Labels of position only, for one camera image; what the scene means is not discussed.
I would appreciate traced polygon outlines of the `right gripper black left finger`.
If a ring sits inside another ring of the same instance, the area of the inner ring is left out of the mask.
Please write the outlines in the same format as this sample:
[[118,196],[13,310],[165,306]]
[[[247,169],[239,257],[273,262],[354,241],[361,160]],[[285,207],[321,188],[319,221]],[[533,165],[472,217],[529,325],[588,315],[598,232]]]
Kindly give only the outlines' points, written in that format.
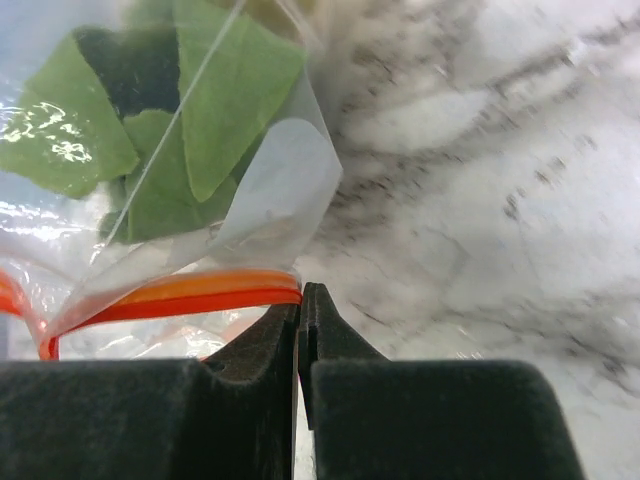
[[289,479],[295,305],[205,360],[5,362],[5,479]]

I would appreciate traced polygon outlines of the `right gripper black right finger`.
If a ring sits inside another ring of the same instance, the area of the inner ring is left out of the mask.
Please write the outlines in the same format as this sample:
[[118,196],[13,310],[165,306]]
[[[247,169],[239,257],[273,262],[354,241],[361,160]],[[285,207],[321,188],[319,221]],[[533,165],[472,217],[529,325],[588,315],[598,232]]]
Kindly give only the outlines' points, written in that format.
[[320,479],[581,479],[550,383],[513,360],[392,361],[305,286],[298,372]]

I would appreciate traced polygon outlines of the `clear zip bag orange seal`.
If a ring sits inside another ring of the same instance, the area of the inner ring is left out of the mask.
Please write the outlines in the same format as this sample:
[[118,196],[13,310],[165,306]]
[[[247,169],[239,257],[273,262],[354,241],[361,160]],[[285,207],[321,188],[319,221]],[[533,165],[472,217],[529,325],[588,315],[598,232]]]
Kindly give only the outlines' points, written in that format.
[[339,1],[1,5],[1,355],[203,356],[295,303]]

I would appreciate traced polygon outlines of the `green fake lettuce leaf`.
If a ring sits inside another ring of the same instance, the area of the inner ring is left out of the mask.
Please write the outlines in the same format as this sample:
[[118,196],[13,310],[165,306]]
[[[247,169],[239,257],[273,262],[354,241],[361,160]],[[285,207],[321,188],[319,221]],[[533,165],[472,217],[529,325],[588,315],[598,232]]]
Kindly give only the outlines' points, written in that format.
[[309,2],[5,1],[1,226],[138,244],[226,215],[305,70]]

